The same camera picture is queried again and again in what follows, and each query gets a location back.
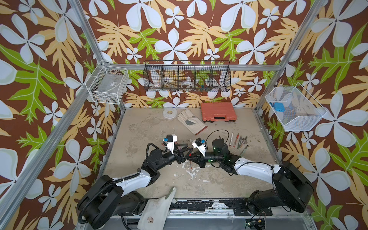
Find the light green pen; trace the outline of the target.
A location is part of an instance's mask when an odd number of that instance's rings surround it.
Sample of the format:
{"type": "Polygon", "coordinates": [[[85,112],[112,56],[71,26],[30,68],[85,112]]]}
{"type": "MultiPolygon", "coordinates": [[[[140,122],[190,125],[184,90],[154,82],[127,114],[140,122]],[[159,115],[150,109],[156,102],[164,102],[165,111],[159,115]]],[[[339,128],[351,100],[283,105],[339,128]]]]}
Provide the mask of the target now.
{"type": "Polygon", "coordinates": [[[242,152],[241,152],[240,156],[243,156],[243,155],[245,154],[245,152],[246,152],[246,150],[248,149],[248,147],[249,147],[249,145],[247,144],[247,145],[244,147],[244,149],[242,150],[242,152]]]}

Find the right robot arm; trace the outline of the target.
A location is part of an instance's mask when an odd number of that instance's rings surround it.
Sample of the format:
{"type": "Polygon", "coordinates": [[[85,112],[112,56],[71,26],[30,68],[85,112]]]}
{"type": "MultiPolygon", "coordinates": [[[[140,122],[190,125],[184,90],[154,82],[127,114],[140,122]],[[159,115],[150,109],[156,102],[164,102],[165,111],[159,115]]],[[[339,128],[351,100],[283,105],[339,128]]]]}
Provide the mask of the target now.
{"type": "Polygon", "coordinates": [[[232,154],[224,139],[212,142],[212,151],[202,139],[192,143],[196,152],[189,153],[186,159],[205,168],[208,163],[218,163],[230,176],[249,176],[272,185],[265,191],[256,190],[247,199],[245,209],[258,215],[269,208],[285,207],[291,211],[303,213],[310,201],[314,189],[311,182],[291,163],[268,164],[251,161],[232,154]]]}

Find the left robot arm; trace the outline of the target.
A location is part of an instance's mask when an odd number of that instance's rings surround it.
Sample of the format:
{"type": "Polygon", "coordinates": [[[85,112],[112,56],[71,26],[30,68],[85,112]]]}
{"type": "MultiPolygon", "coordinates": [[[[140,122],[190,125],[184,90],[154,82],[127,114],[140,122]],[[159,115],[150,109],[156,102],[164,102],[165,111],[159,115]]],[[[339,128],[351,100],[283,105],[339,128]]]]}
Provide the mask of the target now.
{"type": "Polygon", "coordinates": [[[148,143],[145,159],[136,173],[117,179],[101,176],[77,205],[78,223],[96,230],[114,215],[135,212],[145,201],[136,190],[154,184],[161,175],[160,169],[174,162],[184,163],[193,151],[187,144],[165,141],[164,146],[162,150],[148,143]]]}

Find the dark green pen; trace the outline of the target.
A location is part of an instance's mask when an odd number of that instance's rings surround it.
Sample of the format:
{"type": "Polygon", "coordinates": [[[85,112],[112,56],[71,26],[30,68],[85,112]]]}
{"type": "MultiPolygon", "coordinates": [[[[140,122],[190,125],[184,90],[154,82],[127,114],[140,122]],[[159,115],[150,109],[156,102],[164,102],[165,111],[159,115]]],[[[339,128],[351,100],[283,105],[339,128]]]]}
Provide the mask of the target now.
{"type": "Polygon", "coordinates": [[[240,138],[239,138],[239,142],[238,142],[238,146],[237,146],[237,149],[238,149],[238,150],[242,147],[243,142],[244,142],[244,138],[243,138],[242,136],[240,136],[240,138]]]}

